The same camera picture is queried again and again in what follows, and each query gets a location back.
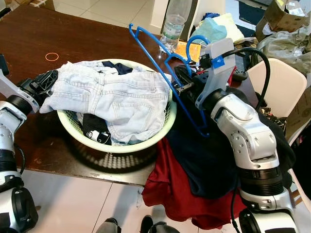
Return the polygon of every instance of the basket rim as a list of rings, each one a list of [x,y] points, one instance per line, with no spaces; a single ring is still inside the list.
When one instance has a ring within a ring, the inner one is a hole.
[[[151,70],[153,72],[155,72],[153,69],[137,63],[137,62],[133,62],[133,61],[129,61],[129,60],[124,60],[124,59],[102,59],[100,61],[111,61],[112,63],[122,63],[126,66],[130,66],[130,67],[135,67],[135,66],[140,66],[143,67],[145,70]],[[101,144],[99,142],[95,142],[89,138],[87,138],[86,136],[84,136],[83,134],[81,134],[70,122],[66,111],[67,110],[57,110],[57,115],[58,118],[60,119],[62,125],[64,126],[64,128],[67,130],[67,132],[73,137],[75,138],[77,141],[79,141],[80,143],[91,147],[95,150],[99,150],[99,151],[104,151],[104,152],[110,152],[110,153],[131,153],[131,152],[135,152],[138,150],[143,150],[145,148],[148,148],[152,145],[154,145],[155,143],[157,143],[158,141],[160,141],[171,129],[171,127],[174,124],[175,118],[176,118],[176,113],[177,113],[177,104],[173,101],[172,99],[173,94],[172,91],[170,91],[170,97],[169,97],[169,102],[170,102],[170,112],[168,115],[168,119],[166,120],[166,122],[163,125],[163,128],[156,133],[154,136],[152,136],[151,138],[149,138],[146,141],[134,144],[134,145],[124,145],[124,146],[111,146],[111,145],[106,145],[106,144]]]

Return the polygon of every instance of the orange rubber band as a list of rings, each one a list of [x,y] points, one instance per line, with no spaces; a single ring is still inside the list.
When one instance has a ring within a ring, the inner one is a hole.
[[[55,55],[57,56],[57,58],[54,59],[54,60],[48,59],[48,55],[50,55],[50,54],[55,54]],[[58,54],[57,54],[56,52],[49,52],[47,55],[45,55],[45,59],[48,60],[48,61],[50,61],[50,62],[54,62],[54,61],[56,61],[58,58],[59,58],[59,56],[58,56]]]

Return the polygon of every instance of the dark brown table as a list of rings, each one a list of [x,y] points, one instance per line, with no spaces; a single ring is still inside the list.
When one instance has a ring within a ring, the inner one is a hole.
[[[166,71],[163,64],[165,57],[158,57],[157,44],[144,34],[140,35],[140,39]],[[57,53],[59,59],[47,61],[45,56],[49,52]],[[127,28],[27,5],[19,6],[0,20],[0,53],[4,54],[10,69],[8,78],[14,83],[59,68],[67,61],[119,58],[154,68]],[[235,87],[256,103],[249,80],[242,84],[235,83]],[[148,160],[143,167],[136,167],[136,170],[114,172],[92,166],[75,150],[82,144],[64,130],[56,112],[29,115],[16,133],[16,143],[26,154],[26,169],[29,170],[144,185],[154,167],[154,159]],[[103,153],[92,149],[87,151],[96,158]],[[155,146],[145,152],[155,154]]]

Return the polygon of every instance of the electrical wire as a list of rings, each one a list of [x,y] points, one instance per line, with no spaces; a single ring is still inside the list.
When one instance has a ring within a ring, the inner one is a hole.
[[[228,52],[225,52],[222,57],[225,58],[227,56],[230,56],[230,55],[233,55],[233,54],[236,54],[236,53],[239,53],[239,52],[254,52],[256,53],[257,55],[259,55],[265,66],[266,66],[266,78],[265,78],[265,81],[264,81],[264,85],[263,85],[263,89],[262,89],[262,92],[261,92],[261,96],[258,100],[258,104],[255,108],[255,110],[258,112],[261,104],[263,103],[263,98],[266,94],[266,91],[267,91],[267,88],[268,88],[268,84],[269,84],[269,80],[270,80],[270,64],[269,64],[269,60],[268,58],[266,57],[266,55],[258,50],[258,49],[255,49],[255,48],[241,48],[241,49],[235,49],[235,50],[231,50],[231,51],[228,51]]]
[[[26,165],[26,158],[25,158],[23,150],[16,143],[14,143],[14,146],[19,150],[21,157],[23,158],[23,164],[22,164],[20,172],[19,172],[20,174],[23,174],[23,172],[25,170],[25,165]]]
[[[232,225],[233,225],[234,229],[236,230],[236,232],[240,233],[239,228],[238,228],[238,224],[234,220],[234,211],[233,211],[234,200],[235,200],[235,196],[237,195],[237,191],[238,191],[238,184],[239,184],[239,176],[237,175],[236,180],[235,180],[235,185],[234,185],[234,192],[233,192],[232,199],[231,199],[230,212],[231,212]]]

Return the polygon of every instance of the plastic water bottle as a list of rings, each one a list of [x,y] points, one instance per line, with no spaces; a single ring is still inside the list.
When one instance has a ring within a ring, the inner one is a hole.
[[[192,0],[171,0],[160,41],[169,52],[177,48],[178,39],[189,16]]]

